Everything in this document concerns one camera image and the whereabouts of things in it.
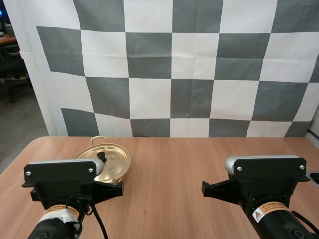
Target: white tape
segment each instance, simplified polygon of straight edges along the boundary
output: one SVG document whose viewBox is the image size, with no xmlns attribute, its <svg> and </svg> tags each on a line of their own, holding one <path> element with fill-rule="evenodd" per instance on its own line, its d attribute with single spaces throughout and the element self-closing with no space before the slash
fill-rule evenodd
<svg viewBox="0 0 319 239">
<path fill-rule="evenodd" d="M 53 218 L 58 218 L 63 223 L 79 222 L 77 220 L 77 218 L 72 213 L 70 213 L 69 210 L 67 210 L 67 209 L 61 209 L 61 210 L 58 210 L 58 211 L 53 211 L 53 212 L 46 213 L 46 214 L 44 214 L 42 216 L 42 218 L 40 219 L 39 222 L 42 222 L 42 221 L 47 220 L 47 219 L 53 219 Z"/>
</svg>

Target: wooden table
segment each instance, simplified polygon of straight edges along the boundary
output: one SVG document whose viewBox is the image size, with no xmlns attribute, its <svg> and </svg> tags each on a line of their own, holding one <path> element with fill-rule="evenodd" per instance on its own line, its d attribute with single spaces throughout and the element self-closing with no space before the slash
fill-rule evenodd
<svg viewBox="0 0 319 239">
<path fill-rule="evenodd" d="M 88 137 L 38 138 L 0 175 L 0 238 L 24 239 L 44 213 L 22 188 L 22 170 L 32 161 L 72 159 L 89 146 Z M 110 239 L 257 239 L 241 208 L 204 198 L 202 181 L 227 179 L 232 155 L 295 154 L 319 170 L 319 151 L 305 138 L 109 138 L 124 146 L 132 166 L 124 196 L 97 205 Z M 298 184 L 291 200 L 319 226 L 319 188 Z M 94 216 L 86 216 L 80 239 L 101 239 Z"/>
<path fill-rule="evenodd" d="M 16 42 L 16 37 L 10 37 L 8 34 L 5 34 L 4 38 L 0 38 L 0 46 L 11 42 Z"/>
</svg>

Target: yellow label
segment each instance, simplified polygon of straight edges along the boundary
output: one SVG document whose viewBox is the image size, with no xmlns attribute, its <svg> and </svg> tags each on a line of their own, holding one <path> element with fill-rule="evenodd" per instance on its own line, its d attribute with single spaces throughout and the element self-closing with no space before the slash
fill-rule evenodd
<svg viewBox="0 0 319 239">
<path fill-rule="evenodd" d="M 261 205 L 253 212 L 253 218 L 258 223 L 265 215 L 273 211 L 285 210 L 289 211 L 288 208 L 280 202 L 269 202 Z"/>
<path fill-rule="evenodd" d="M 54 206 L 48 208 L 48 210 L 46 210 L 45 214 L 50 213 L 50 212 L 54 212 L 54 211 L 59 211 L 59 210 L 62 210 L 62 209 L 65 209 L 65 205 L 54 205 Z M 67 209 L 76 218 L 79 217 L 80 213 L 75 208 L 68 206 Z"/>
<path fill-rule="evenodd" d="M 265 203 L 259 207 L 260 211 L 264 215 L 271 213 L 273 211 L 277 210 L 286 210 L 289 211 L 288 208 L 285 206 L 285 204 L 279 203 L 279 202 L 270 202 L 270 203 Z"/>
</svg>

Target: checkerboard backdrop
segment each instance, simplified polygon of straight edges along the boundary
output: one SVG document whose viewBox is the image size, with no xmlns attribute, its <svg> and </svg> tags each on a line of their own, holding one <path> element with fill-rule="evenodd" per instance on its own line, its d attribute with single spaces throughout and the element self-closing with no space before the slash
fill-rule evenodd
<svg viewBox="0 0 319 239">
<path fill-rule="evenodd" d="M 25 0 L 61 135 L 304 136 L 318 0 Z"/>
</svg>

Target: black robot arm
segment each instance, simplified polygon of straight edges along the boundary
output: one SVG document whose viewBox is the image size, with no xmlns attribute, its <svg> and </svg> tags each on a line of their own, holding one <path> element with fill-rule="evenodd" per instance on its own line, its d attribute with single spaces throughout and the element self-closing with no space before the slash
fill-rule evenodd
<svg viewBox="0 0 319 239">
<path fill-rule="evenodd" d="M 238 204 L 261 239 L 318 239 L 288 210 L 307 163 L 297 156 L 245 156 L 226 160 L 229 180 L 202 183 L 205 197 Z"/>
</svg>

